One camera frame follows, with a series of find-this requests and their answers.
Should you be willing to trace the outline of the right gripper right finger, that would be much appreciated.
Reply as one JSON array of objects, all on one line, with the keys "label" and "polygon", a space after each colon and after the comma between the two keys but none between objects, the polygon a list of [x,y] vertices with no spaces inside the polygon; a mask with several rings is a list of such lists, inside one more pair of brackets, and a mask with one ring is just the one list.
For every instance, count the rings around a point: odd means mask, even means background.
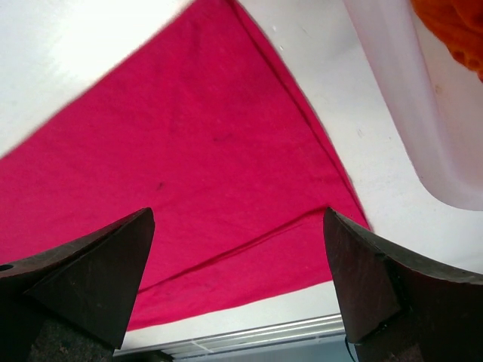
[{"label": "right gripper right finger", "polygon": [[482,276],[401,247],[337,211],[324,239],[348,342],[360,361],[480,361]]}]

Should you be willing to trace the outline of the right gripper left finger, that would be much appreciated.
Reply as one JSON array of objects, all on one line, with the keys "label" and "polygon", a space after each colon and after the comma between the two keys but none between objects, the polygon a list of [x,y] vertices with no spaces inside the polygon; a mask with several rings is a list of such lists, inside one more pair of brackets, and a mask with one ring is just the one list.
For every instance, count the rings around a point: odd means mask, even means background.
[{"label": "right gripper left finger", "polygon": [[121,348],[155,231],[143,208],[1,265],[3,361],[111,361]]}]

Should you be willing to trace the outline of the red t shirt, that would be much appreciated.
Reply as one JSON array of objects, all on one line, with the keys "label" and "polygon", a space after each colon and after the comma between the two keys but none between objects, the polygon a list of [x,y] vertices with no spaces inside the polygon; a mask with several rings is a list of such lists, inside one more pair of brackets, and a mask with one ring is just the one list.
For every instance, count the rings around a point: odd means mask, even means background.
[{"label": "red t shirt", "polygon": [[323,214],[367,225],[318,117],[236,1],[193,2],[1,161],[1,260],[150,207],[129,327],[329,281]]}]

